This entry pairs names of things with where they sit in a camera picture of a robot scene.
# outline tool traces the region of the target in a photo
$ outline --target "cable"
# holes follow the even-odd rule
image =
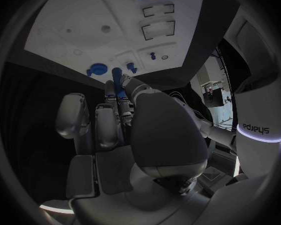
[[[182,96],[182,94],[181,94],[180,92],[178,92],[178,91],[173,91],[173,92],[171,92],[171,93],[169,94],[169,96],[170,96],[170,97],[173,97],[174,95],[172,95],[172,94],[181,97],[181,98],[183,99],[183,101],[185,102],[185,104],[188,105],[188,103],[186,102],[185,98]],[[209,121],[209,120],[208,120],[207,118],[205,118],[199,111],[197,111],[197,110],[195,110],[195,109],[193,109],[193,108],[191,108],[191,109],[192,109],[195,113],[199,114],[203,119]],[[224,126],[221,126],[221,125],[219,125],[219,124],[217,124],[217,123],[214,123],[214,122],[212,122],[212,121],[209,121],[209,122],[211,122],[213,125],[217,125],[218,127],[223,128],[223,129],[231,129],[231,130],[234,129],[234,130],[236,130],[235,127],[224,127]]]

